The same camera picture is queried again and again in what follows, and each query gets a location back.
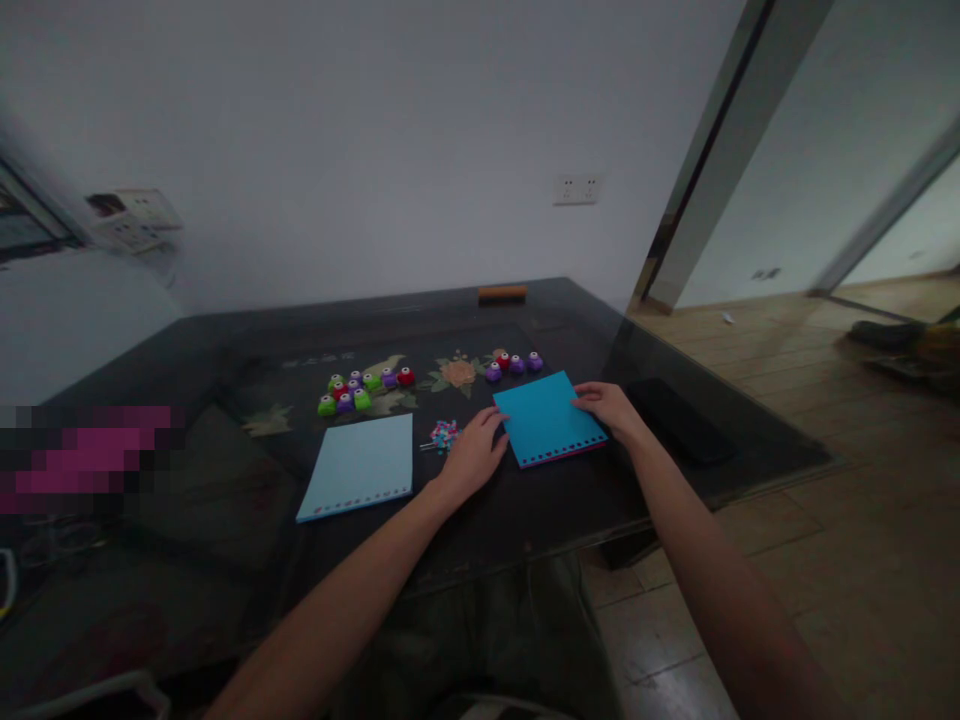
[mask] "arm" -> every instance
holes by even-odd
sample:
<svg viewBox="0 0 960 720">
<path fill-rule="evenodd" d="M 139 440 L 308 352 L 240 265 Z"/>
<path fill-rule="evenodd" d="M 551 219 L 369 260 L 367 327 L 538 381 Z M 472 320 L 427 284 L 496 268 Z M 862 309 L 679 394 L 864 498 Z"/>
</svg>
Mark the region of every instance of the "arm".
<svg viewBox="0 0 960 720">
<path fill-rule="evenodd" d="M 441 525 L 493 474 L 507 449 L 506 419 L 482 410 L 454 443 L 440 475 L 370 536 L 280 623 L 206 715 L 311 717 L 353 666 Z"/>
<path fill-rule="evenodd" d="M 617 385 L 585 383 L 574 401 L 630 453 L 653 525 L 730 699 L 748 718 L 849 712 L 760 575 L 724 535 Z"/>
</svg>

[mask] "wall outlet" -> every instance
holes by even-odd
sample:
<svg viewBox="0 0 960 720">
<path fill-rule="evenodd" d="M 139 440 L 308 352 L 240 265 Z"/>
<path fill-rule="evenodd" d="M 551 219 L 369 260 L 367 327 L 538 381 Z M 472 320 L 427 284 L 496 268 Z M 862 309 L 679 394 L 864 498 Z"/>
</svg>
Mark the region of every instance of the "wall outlet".
<svg viewBox="0 0 960 720">
<path fill-rule="evenodd" d="M 153 230 L 179 230 L 183 220 L 159 190 L 117 190 L 127 212 L 135 215 Z"/>
<path fill-rule="evenodd" d="M 97 223 L 94 230 L 113 247 L 129 255 L 139 255 L 163 244 L 162 238 L 153 228 L 129 212 L 111 215 Z"/>
<path fill-rule="evenodd" d="M 772 280 L 777 275 L 781 273 L 780 268 L 773 268 L 772 270 L 757 270 L 753 275 L 750 276 L 751 280 Z"/>
<path fill-rule="evenodd" d="M 557 175 L 553 181 L 554 205 L 593 205 L 600 199 L 603 175 Z"/>
</svg>

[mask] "dark table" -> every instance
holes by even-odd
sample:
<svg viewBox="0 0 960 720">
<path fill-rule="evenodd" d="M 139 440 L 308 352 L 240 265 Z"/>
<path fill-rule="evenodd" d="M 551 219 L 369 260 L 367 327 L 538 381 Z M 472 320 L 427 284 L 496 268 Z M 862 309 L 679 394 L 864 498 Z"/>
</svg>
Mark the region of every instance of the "dark table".
<svg viewBox="0 0 960 720">
<path fill-rule="evenodd" d="M 568 279 L 529 283 L 526 304 L 478 307 L 476 289 L 178 321 L 93 373 L 51 405 L 176 405 L 182 450 L 154 460 L 138 494 L 109 512 L 4 518 L 4 546 L 36 551 L 17 605 L 0 624 L 2 707 L 56 697 L 133 667 L 170 676 L 258 641 L 305 593 L 408 501 L 296 525 L 325 430 L 316 403 L 332 372 L 392 355 L 431 381 L 437 359 L 468 361 L 506 347 L 537 350 L 574 383 L 661 378 L 737 445 L 731 460 L 693 467 L 713 508 L 832 462 L 823 446 Z M 420 389 L 414 444 L 439 419 L 469 420 L 492 393 Z M 251 410 L 291 407 L 293 431 L 251 439 Z M 443 458 L 414 456 L 414 491 Z M 66 547 L 84 525 L 95 544 Z M 607 448 L 520 471 L 512 453 L 440 531 L 410 580 L 416 594 L 536 558 L 649 530 L 625 455 Z"/>
</svg>

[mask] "blue notebook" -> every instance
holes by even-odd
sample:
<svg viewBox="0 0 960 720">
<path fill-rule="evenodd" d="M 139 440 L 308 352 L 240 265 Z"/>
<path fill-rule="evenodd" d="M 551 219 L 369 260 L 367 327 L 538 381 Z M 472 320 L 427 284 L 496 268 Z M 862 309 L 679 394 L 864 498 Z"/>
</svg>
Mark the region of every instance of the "blue notebook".
<svg viewBox="0 0 960 720">
<path fill-rule="evenodd" d="M 412 491 L 413 416 L 327 430 L 297 522 L 316 520 Z"/>
<path fill-rule="evenodd" d="M 493 394 L 500 411 L 510 416 L 504 428 L 521 469 L 606 443 L 593 416 L 570 404 L 576 396 L 565 372 Z"/>
</svg>

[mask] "right hand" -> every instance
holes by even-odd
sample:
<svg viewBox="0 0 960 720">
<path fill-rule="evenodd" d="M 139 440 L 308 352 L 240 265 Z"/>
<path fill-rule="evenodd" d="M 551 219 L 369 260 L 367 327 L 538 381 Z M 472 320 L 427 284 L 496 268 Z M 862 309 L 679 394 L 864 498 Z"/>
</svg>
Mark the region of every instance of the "right hand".
<svg viewBox="0 0 960 720">
<path fill-rule="evenodd" d="M 510 419 L 496 407 L 481 410 L 467 423 L 447 455 L 447 461 L 437 478 L 427 485 L 442 490 L 442 495 L 452 502 L 452 509 L 460 507 L 473 493 L 479 490 L 493 475 L 507 451 L 510 436 L 504 433 L 494 443 L 493 434 L 500 423 Z"/>
<path fill-rule="evenodd" d="M 652 436 L 619 385 L 589 382 L 573 389 L 580 395 L 570 401 L 574 407 L 596 415 L 624 445 Z"/>
</svg>

